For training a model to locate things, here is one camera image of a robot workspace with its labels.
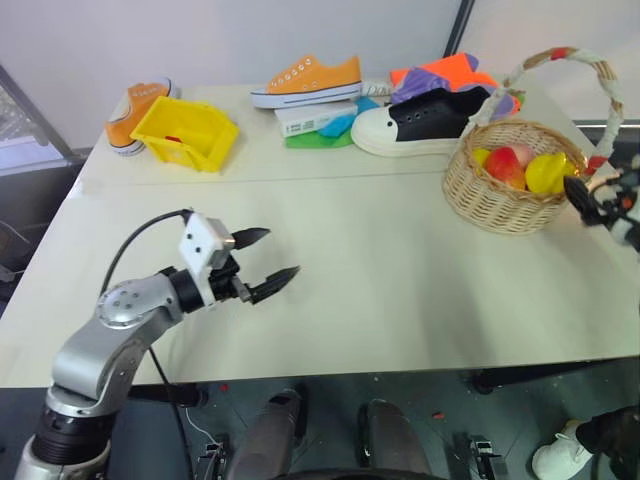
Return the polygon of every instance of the white basket handle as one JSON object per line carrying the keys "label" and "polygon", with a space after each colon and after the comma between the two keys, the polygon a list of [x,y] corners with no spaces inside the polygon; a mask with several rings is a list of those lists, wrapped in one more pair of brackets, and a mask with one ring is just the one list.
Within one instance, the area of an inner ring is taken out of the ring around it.
{"label": "white basket handle", "polygon": [[484,101],[478,113],[469,118],[469,123],[462,132],[461,138],[469,134],[476,126],[484,127],[489,124],[491,117],[495,113],[502,98],[506,95],[509,87],[516,83],[525,71],[542,65],[543,63],[562,58],[591,65],[598,74],[598,81],[602,89],[611,99],[609,118],[607,119],[604,135],[598,142],[598,145],[596,145],[584,172],[587,176],[593,175],[611,156],[613,152],[613,141],[618,135],[618,130],[623,121],[623,115],[620,84],[616,74],[611,70],[606,60],[590,50],[574,47],[550,48],[549,50],[529,57],[521,65],[518,65],[511,75],[504,80],[503,84],[496,88],[493,94]]}

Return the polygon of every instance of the purple cloth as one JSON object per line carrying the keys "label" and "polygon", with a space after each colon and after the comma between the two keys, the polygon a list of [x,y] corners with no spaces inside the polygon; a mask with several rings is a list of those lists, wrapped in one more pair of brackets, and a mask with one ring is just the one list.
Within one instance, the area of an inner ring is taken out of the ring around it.
{"label": "purple cloth", "polygon": [[478,64],[480,63],[480,61],[470,53],[465,53],[465,55],[467,57],[467,62],[469,62],[471,70],[475,72],[478,69]]}
{"label": "purple cloth", "polygon": [[[472,88],[475,88],[478,85],[480,85],[487,92],[489,92],[489,94],[492,94],[496,90],[495,87],[492,87],[490,85],[482,85],[482,84],[479,84],[479,83],[473,83],[473,84],[470,84],[470,85],[465,85],[464,87],[462,87],[458,91],[462,92],[462,91],[465,91],[465,90],[471,90]],[[513,106],[514,106],[513,97],[511,95],[509,95],[509,94],[505,95],[502,98],[502,101],[500,102],[500,104],[498,104],[498,108],[496,108],[496,111],[493,114],[493,116],[491,117],[491,120],[500,120],[501,118],[504,118],[504,117],[508,116],[511,113],[511,111],[513,110]]]}
{"label": "purple cloth", "polygon": [[444,88],[451,91],[449,80],[435,73],[427,72],[422,68],[412,68],[404,77],[402,86],[391,94],[391,103],[401,103],[416,95],[428,92],[435,88]]}

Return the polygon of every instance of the white wall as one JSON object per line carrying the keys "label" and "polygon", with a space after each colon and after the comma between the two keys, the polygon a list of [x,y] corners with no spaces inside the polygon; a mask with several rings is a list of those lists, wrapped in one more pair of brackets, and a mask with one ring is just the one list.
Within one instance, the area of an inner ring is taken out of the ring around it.
{"label": "white wall", "polygon": [[302,55],[364,75],[439,58],[457,0],[4,0],[0,64],[72,148],[132,83],[262,83]]}
{"label": "white wall", "polygon": [[[509,72],[531,54],[565,45],[604,56],[622,84],[626,118],[640,118],[639,0],[477,0],[460,50],[477,55],[484,69]],[[531,73],[571,118],[606,118],[608,102],[590,67],[559,61]]]}

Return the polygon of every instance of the person's foot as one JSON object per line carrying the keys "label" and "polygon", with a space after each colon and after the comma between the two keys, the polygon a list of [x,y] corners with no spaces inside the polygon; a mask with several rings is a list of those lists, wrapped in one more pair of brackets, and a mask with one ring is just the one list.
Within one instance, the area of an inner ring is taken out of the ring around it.
{"label": "person's foot", "polygon": [[579,420],[569,420],[556,441],[540,447],[533,455],[531,467],[540,480],[568,480],[593,456],[576,437]]}

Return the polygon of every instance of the wicker basket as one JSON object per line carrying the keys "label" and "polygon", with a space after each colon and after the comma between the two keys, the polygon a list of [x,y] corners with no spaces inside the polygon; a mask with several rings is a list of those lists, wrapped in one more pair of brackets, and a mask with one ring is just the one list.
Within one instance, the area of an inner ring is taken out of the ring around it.
{"label": "wicker basket", "polygon": [[[611,98],[605,134],[588,162],[568,138],[539,123],[517,119],[489,123],[507,89],[526,70],[559,58],[591,65],[597,71],[604,91]],[[503,82],[503,86],[496,89],[478,113],[469,119],[444,177],[444,196],[460,216],[485,230],[511,235],[532,233],[553,221],[560,213],[566,205],[565,194],[542,195],[511,188],[480,168],[473,160],[472,150],[476,147],[491,150],[524,143],[536,154],[562,151],[576,165],[580,175],[588,178],[611,155],[613,140],[621,123],[622,102],[618,82],[605,60],[588,50],[571,47],[553,48],[534,55],[518,66]]]}

